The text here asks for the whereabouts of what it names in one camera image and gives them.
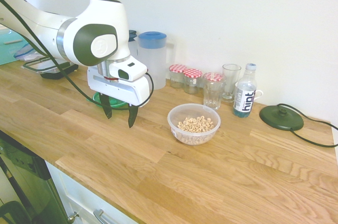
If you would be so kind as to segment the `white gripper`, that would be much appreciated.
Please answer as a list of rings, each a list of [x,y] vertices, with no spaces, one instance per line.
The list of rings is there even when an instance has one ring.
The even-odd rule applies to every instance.
[[[87,79],[89,88],[100,93],[99,99],[108,119],[112,117],[109,96],[131,104],[128,106],[128,126],[132,128],[137,118],[138,105],[147,102],[150,97],[150,88],[146,77],[142,76],[134,81],[123,79],[110,81],[100,75],[97,67],[94,66],[88,67]]]

